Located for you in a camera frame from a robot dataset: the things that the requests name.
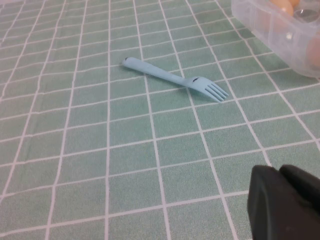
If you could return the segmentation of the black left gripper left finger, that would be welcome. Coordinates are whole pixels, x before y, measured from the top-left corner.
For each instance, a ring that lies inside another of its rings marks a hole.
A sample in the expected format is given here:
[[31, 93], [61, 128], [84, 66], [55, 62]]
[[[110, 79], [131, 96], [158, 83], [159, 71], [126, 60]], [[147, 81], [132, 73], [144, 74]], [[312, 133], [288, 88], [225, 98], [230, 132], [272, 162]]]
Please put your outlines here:
[[271, 166], [251, 171], [247, 212], [254, 240], [318, 240], [320, 215]]

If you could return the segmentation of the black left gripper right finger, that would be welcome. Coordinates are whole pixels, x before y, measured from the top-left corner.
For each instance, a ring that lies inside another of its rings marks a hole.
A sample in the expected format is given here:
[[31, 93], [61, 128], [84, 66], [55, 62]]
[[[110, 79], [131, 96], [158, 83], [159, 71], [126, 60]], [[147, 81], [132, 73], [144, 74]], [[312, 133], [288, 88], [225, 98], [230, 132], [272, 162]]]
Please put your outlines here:
[[313, 211], [320, 214], [320, 179], [309, 172], [290, 164], [284, 164], [279, 172], [297, 191], [297, 193], [307, 201]]

